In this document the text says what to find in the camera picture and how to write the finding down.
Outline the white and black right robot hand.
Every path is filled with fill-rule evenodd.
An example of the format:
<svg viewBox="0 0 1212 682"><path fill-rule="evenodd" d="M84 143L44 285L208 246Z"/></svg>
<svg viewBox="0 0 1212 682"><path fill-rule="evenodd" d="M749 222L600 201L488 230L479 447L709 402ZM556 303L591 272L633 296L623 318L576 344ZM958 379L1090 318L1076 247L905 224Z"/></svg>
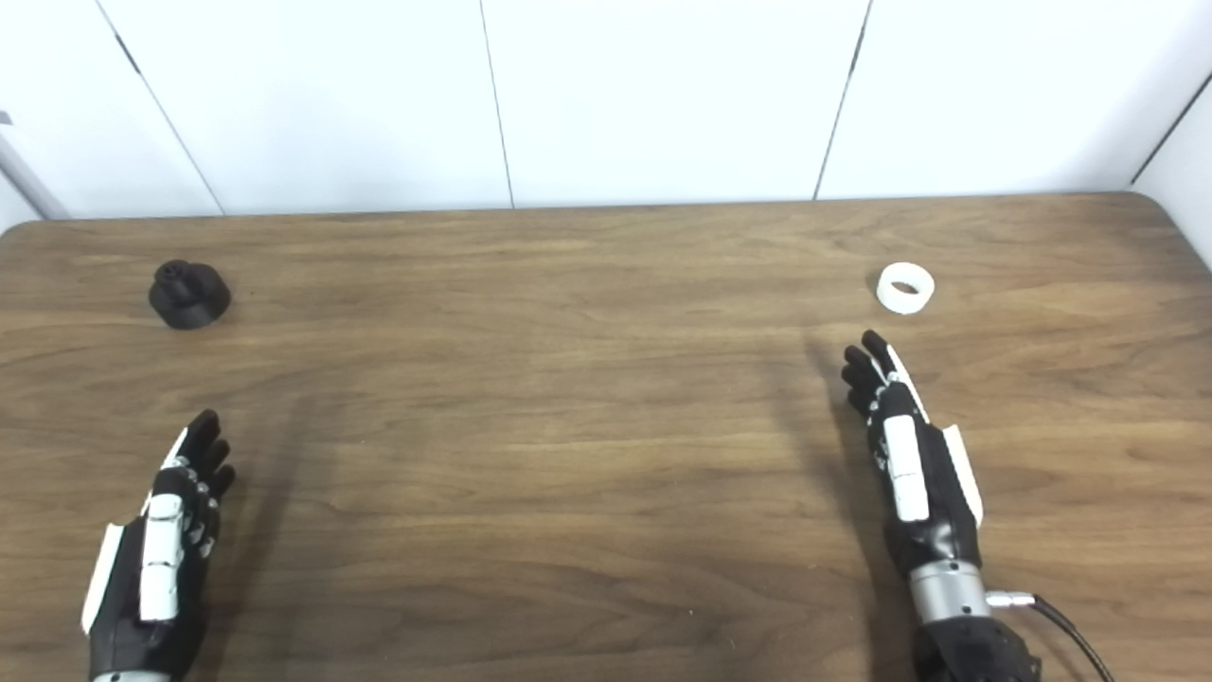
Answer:
<svg viewBox="0 0 1212 682"><path fill-rule="evenodd" d="M894 346L874 329L844 353L848 405L882 480L884 544L921 624L991 617L979 543L984 504L957 424L936 426Z"/></svg>

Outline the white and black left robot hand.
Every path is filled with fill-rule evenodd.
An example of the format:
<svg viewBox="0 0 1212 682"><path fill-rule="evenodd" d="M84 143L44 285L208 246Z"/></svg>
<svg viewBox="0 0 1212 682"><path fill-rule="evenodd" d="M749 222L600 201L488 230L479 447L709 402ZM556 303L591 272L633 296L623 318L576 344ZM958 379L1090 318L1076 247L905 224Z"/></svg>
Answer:
<svg viewBox="0 0 1212 682"><path fill-rule="evenodd" d="M208 561L238 471L221 415L202 409L161 462L135 518L105 527L80 626L91 681L182 681L207 630Z"/></svg>

